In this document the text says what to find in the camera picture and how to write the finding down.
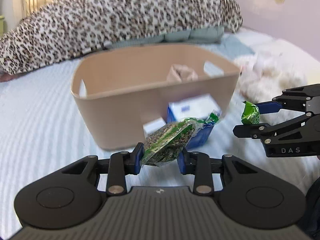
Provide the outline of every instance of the blue box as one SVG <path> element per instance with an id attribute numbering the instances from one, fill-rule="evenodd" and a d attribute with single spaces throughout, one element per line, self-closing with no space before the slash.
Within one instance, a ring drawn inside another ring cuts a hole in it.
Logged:
<path id="1" fill-rule="evenodd" d="M 171 109 L 168 107 L 167 123 L 174 122 L 174 121 L 176 121 L 176 118 L 173 115 Z M 203 129 L 201 129 L 196 136 L 190 139 L 190 141 L 186 146 L 186 150 L 189 151 L 191 149 L 204 145 L 208 140 L 213 127 L 214 127 L 214 124 L 211 126 L 206 126 Z"/>

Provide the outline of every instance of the screw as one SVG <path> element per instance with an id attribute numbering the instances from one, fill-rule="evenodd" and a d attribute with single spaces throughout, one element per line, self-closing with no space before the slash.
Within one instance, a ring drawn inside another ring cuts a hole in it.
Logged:
<path id="1" fill-rule="evenodd" d="M 164 189 L 159 188 L 159 189 L 156 190 L 156 192 L 157 192 L 158 194 L 162 194 L 162 193 L 164 193 Z"/>
<path id="2" fill-rule="evenodd" d="M 120 194 L 124 191 L 124 188 L 119 185 L 114 185 L 108 188 L 108 191 L 112 194 Z"/>
<path id="3" fill-rule="evenodd" d="M 206 185 L 201 185 L 196 188 L 196 191 L 200 194 L 208 194 L 212 191 L 212 188 Z"/>

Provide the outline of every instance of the mattress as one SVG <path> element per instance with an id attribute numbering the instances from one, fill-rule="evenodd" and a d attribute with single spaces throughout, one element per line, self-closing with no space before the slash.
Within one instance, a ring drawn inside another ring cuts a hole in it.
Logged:
<path id="1" fill-rule="evenodd" d="M 258 41 L 256 34 L 243 31 L 226 34 L 221 44 L 203 47 L 233 60 L 254 53 L 249 46 L 267 42 L 268 37 Z M 70 81 L 79 62 L 66 61 L 0 83 L 0 236 L 4 239 L 20 228 L 13 201 L 21 188 L 84 156 L 97 155 L 101 159 L 113 153 L 95 144 L 71 96 Z M 266 158 L 259 140 L 236 138 L 232 129 L 241 123 L 243 100 L 234 93 L 224 120 L 214 127 L 208 142 L 195 150 L 212 158 L 233 154 L 306 193 L 320 175 L 320 161 L 316 157 Z M 193 178 L 181 175 L 174 161 L 162 167 L 144 166 L 138 176 L 126 176 L 126 182 L 128 189 L 182 185 L 192 188 Z M 215 189 L 222 189 L 220 176 L 213 175 L 213 180 Z M 98 189 L 105 190 L 105 185 L 106 176 L 101 176 Z"/>

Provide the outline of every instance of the leopard print blanket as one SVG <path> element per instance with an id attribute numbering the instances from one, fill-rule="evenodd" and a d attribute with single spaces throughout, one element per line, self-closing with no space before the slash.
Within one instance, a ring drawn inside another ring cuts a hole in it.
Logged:
<path id="1" fill-rule="evenodd" d="M 0 39 L 0 68 L 24 73 L 118 41 L 220 25 L 241 27 L 235 0 L 54 0 Z"/>

